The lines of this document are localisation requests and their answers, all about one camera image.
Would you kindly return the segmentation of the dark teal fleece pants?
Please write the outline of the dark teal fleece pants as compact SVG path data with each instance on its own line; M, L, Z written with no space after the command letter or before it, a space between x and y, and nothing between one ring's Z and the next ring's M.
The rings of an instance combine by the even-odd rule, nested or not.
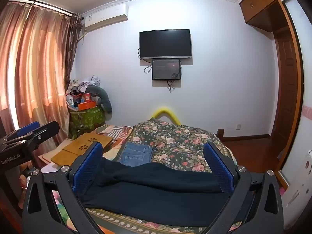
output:
M130 167L102 159L79 199L86 208L149 222L207 227L230 196L209 172L179 171L160 163Z

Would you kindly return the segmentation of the white suitcase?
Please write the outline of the white suitcase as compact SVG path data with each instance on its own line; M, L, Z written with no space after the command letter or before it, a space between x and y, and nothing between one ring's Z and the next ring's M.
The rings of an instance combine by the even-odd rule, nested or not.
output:
M296 176L282 195L284 229L291 228L311 198L311 151L307 153Z

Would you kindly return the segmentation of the green floral storage box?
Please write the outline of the green floral storage box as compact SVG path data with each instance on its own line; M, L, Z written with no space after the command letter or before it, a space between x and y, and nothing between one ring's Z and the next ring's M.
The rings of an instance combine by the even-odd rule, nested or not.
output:
M70 112L69 138L76 139L105 124L105 113L101 107L93 107L79 112Z

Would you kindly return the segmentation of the orange box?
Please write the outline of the orange box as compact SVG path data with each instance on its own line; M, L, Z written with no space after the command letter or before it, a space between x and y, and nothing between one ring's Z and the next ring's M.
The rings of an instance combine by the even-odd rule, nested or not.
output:
M95 101L83 102L78 105L78 110L79 111L87 110L87 109L94 108L96 106L97 106L97 103Z

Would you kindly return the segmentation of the grey plush pillow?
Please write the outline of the grey plush pillow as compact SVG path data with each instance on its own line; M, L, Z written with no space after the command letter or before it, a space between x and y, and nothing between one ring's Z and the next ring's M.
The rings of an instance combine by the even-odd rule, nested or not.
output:
M89 93L91 96L91 100L95 101L98 106L104 110L106 113L112 113L112 105L109 100L108 94L106 91L94 85L89 85L86 89L86 93Z

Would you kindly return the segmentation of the striped blanket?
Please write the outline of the striped blanket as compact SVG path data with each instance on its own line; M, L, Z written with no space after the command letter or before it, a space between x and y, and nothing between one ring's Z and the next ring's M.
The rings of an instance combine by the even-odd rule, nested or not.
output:
M131 126L117 126L117 125L108 125L105 124L96 128L93 132L95 134L100 134L112 138L110 142L110 147L116 147L122 144L132 132Z

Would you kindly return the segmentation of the pink orange curtain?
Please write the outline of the pink orange curtain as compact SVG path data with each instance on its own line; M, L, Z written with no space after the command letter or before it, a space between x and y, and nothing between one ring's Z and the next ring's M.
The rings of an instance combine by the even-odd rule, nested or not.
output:
M80 29L78 15L38 5L9 2L1 12L1 122L6 133L34 121L58 122L59 133L39 154L68 137L66 91Z

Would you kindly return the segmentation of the folded blue denim jeans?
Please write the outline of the folded blue denim jeans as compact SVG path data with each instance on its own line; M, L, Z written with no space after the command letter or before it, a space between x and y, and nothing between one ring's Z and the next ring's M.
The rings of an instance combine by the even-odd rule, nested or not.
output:
M126 143L119 163L136 167L151 162L153 148L145 144Z

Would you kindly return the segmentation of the floral green bedspread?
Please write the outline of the floral green bedspread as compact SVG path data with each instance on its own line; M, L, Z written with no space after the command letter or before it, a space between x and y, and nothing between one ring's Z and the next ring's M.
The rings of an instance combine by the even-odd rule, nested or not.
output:
M234 159L233 153L212 132L187 125L175 125L151 118L135 125L120 145L106 148L105 158L119 161L126 143L145 144L153 148L151 161L181 171L210 172L204 161L202 146L213 142L221 153ZM88 209L104 233L202 233L202 227L177 227L119 215L105 210Z

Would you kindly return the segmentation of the wooden door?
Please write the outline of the wooden door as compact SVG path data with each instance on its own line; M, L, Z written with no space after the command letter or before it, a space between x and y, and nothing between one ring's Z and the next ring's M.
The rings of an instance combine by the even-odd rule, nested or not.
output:
M274 32L278 56L278 103L272 131L276 150L280 151L276 171L284 166L297 133L302 104L301 52L294 30Z

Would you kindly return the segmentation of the yellow curved pillow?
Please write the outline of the yellow curved pillow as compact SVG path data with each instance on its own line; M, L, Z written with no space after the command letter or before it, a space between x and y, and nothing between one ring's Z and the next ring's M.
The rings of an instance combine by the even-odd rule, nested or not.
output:
M158 119L162 116L166 116L170 121L175 125L181 125L181 121L179 118L175 115L175 113L166 107L160 107L158 108L153 114L152 118Z

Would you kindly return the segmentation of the white air conditioner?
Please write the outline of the white air conditioner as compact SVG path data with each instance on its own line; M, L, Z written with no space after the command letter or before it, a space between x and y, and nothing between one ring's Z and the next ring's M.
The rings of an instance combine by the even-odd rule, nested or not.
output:
M128 5L126 3L100 10L85 17L85 31L91 32L102 27L127 21Z

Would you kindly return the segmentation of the wooden wardrobe cabinet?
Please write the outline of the wooden wardrobe cabinet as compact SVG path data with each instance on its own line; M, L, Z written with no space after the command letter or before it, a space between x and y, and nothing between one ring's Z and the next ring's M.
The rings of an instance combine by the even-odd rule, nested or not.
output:
M289 25L281 0L242 0L239 5L245 23L252 27L274 32Z

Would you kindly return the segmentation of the small black wall monitor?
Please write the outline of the small black wall monitor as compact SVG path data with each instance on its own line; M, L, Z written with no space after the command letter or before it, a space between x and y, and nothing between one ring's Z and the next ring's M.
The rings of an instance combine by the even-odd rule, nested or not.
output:
M181 62L175 59L152 60L153 81L181 80Z

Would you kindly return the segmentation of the wall-mounted black television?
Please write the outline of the wall-mounted black television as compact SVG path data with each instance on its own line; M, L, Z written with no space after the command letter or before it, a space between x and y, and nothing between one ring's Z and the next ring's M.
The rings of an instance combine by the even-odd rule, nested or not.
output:
M153 30L139 34L140 59L192 58L189 29Z

